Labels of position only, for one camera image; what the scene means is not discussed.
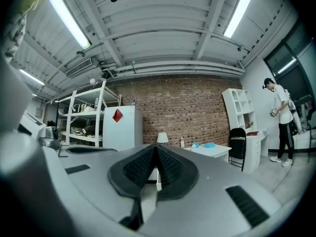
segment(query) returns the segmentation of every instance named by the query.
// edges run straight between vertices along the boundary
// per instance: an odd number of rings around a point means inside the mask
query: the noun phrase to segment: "refrigerator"
[[[119,112],[121,113],[121,117],[115,121]],[[123,151],[142,144],[143,118],[135,106],[105,108],[103,118],[104,148]]]

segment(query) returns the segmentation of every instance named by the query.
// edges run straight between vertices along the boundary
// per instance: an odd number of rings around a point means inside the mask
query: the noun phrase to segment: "white sneaker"
[[[290,165],[292,165],[293,160],[291,159],[287,159],[285,163],[282,164],[283,167],[289,167]]]
[[[278,163],[281,162],[281,160],[280,160],[277,156],[271,157],[270,160],[271,160],[271,161],[278,162]]]

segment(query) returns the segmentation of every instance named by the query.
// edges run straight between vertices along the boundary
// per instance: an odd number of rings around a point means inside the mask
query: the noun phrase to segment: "fluorescent light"
[[[234,34],[237,26],[239,25],[248,5],[250,3],[250,0],[239,0],[239,3],[237,5],[237,9],[234,12],[234,15],[229,23],[229,26],[227,27],[226,31],[224,32],[224,36],[227,36],[229,38],[232,37]]]
[[[36,79],[34,76],[30,75],[29,73],[25,72],[23,69],[20,69],[20,71],[25,74],[27,77],[33,79],[34,81],[38,82],[41,85],[44,85],[45,83],[43,83],[42,81]]]
[[[288,69],[289,67],[291,67],[294,62],[296,62],[296,59],[293,58],[293,60],[291,60],[288,64],[286,64],[283,68],[281,68],[277,73],[281,74],[282,72],[284,72],[284,70]]]
[[[85,37],[82,30],[69,12],[64,0],[49,0],[51,5],[56,10],[58,16],[64,22],[68,30],[74,36],[79,45],[85,50],[91,46],[89,40]]]

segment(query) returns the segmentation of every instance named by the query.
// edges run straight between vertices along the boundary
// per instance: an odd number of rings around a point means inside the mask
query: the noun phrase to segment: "ceiling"
[[[45,82],[39,92],[44,99],[87,85],[91,78],[99,79],[100,62],[116,63],[110,66],[115,79],[168,71],[240,77],[242,65],[268,42],[266,36],[282,19],[284,5],[284,0],[251,0],[229,39],[223,33],[238,0],[65,1],[92,42],[85,57],[76,57],[82,48],[50,2],[41,0],[28,14],[27,33],[12,61],[14,67],[24,68]],[[93,65],[81,71],[83,74],[69,78],[65,75],[90,57]],[[136,75],[133,61],[136,73],[142,72],[138,70],[141,64],[146,73]],[[39,84],[27,78],[25,83],[38,93]]]

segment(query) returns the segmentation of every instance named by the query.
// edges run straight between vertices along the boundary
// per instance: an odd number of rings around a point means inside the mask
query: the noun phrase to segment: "man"
[[[38,2],[39,0],[20,0],[14,5],[2,36],[1,53],[7,63],[10,63],[23,40],[28,12],[34,10]]]
[[[278,127],[280,129],[280,147],[277,157],[271,157],[272,161],[281,162],[284,153],[285,144],[288,147],[288,159],[283,163],[283,167],[289,167],[293,163],[294,140],[292,136],[293,115],[288,107],[289,99],[286,97],[285,90],[281,85],[273,82],[271,78],[266,78],[264,87],[275,93],[275,108],[272,109],[270,115],[275,117],[278,115]]]

